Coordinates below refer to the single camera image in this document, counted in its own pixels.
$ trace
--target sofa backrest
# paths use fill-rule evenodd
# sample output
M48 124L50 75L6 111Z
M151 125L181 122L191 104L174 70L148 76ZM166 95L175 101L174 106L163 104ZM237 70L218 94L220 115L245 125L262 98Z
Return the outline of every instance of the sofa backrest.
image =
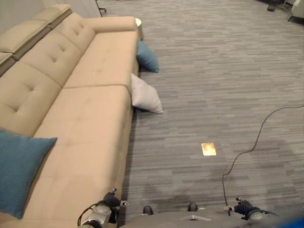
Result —
M39 70L15 63L0 77L0 126L33 136L60 90Z
M12 53L19 60L30 50L51 28L42 20L26 20L0 35L0 51Z
M69 5L46 9L0 39L0 127L33 136L92 42L95 31L70 13Z
M81 51L68 38L53 30L19 61L41 71L63 87L81 56Z
M0 52L0 77L5 71L14 65L15 60L11 56L12 53Z
M86 51L95 37L94 29L89 26L86 21L76 13L72 13L56 26L57 31L67 37L82 52Z

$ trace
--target beige sofa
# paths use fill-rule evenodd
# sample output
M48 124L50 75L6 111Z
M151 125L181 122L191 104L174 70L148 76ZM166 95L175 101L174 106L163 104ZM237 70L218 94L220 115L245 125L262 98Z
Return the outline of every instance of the beige sofa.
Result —
M69 5L0 36L0 127L58 137L23 218L0 213L0 228L74 228L112 187L121 196L138 37L133 17L83 19Z

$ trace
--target gray carpet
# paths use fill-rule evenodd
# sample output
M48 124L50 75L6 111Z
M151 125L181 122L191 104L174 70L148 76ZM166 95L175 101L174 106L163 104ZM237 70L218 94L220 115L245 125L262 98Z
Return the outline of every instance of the gray carpet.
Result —
M141 72L164 113L136 112L120 225L150 204L155 213L224 206L221 175L250 149L264 118L304 103L303 21L258 0L103 0L105 16L142 19L160 73ZM202 142L217 156L204 157ZM256 150L225 179L228 203L247 198L278 214L304 208L304 109L265 124Z

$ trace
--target robotic arm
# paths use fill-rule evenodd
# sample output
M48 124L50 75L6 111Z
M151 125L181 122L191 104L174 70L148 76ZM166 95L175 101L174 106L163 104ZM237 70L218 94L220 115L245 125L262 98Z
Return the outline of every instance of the robotic arm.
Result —
M265 214L274 214L272 212L261 210L260 208L253 207L251 203L249 203L246 199L241 199L240 197L236 198L237 205L234 208L226 206L224 207L225 211L235 211L241 215L245 215L242 217L244 220L257 221L264 217Z
M127 206L127 201L119 200L115 196L117 189L111 189L102 201L99 201L87 209L80 215L77 225L78 228L106 228L108 223L116 223L119 210L116 207ZM81 218L88 210L92 213L81 222Z

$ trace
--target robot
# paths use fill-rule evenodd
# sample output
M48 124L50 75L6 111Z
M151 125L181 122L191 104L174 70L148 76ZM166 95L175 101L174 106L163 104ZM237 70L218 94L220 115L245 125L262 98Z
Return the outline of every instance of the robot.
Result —
M127 201L119 200L115 196L116 189L110 190L102 201L93 204L89 209L92 213L81 221L82 215L78 219L78 228L106 228L108 223L116 223L119 210L117 207L125 207ZM253 207L246 199L236 198L237 205L226 206L227 212L236 212L244 215L242 219L218 214L208 209L200 208L195 203L190 203L187 212L167 212L153 214L150 206L143 209L143 214L135 218L130 224L123 228L254 228L272 227L277 223L278 216L272 212Z

